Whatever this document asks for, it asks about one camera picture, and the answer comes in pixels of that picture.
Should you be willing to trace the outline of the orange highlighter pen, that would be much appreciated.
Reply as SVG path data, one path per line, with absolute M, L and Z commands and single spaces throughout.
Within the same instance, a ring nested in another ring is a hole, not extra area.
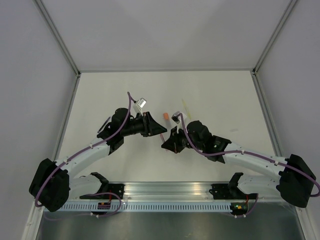
M 170 119 L 170 116 L 167 112 L 163 113 L 163 119 L 164 119 L 164 122 L 165 122 L 165 126 L 168 128 L 168 129 L 171 129 L 172 128 L 172 123 L 171 123 L 171 119 Z

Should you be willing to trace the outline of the red pink pen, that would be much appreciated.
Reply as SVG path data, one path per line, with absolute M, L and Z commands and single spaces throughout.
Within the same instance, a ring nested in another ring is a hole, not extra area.
M 164 138 L 163 134 L 161 133 L 159 136 L 160 136 L 160 139 L 161 139 L 161 141 L 162 141 L 162 144 L 165 143 L 165 138 Z

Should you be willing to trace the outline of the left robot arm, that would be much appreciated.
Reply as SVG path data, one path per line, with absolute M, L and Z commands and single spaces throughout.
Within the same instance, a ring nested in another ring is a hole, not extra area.
M 109 193 L 109 181 L 105 177 L 97 172 L 77 175 L 118 150 L 127 136 L 153 137 L 166 132 L 148 111 L 132 116 L 129 109 L 118 108 L 88 147 L 59 160 L 42 160 L 28 191 L 37 207 L 45 207 L 50 212 L 59 210 L 68 200 L 87 195 L 104 199 Z

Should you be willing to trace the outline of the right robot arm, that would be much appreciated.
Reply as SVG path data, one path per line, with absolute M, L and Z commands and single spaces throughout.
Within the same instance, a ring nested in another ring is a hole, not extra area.
M 258 173 L 249 176 L 236 172 L 228 183 L 228 194 L 235 199 L 243 195 L 281 197 L 287 203 L 306 208 L 316 184 L 316 176 L 298 155 L 290 157 L 263 155 L 252 152 L 229 139 L 211 134 L 199 120 L 190 122 L 186 129 L 176 126 L 161 145 L 175 154 L 185 148 L 193 149 L 212 162 L 237 165 Z

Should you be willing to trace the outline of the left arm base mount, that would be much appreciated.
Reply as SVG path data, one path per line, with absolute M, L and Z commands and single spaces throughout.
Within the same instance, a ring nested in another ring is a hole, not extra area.
M 125 184 L 123 183 L 110 183 L 107 188 L 107 192 L 117 195 L 121 200 L 125 193 Z

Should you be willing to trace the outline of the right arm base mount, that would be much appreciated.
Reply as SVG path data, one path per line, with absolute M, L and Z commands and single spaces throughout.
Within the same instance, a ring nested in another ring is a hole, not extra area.
M 214 183 L 209 189 L 209 193 L 214 200 L 255 200 L 257 193 L 246 194 L 239 190 L 236 186 L 228 183 Z

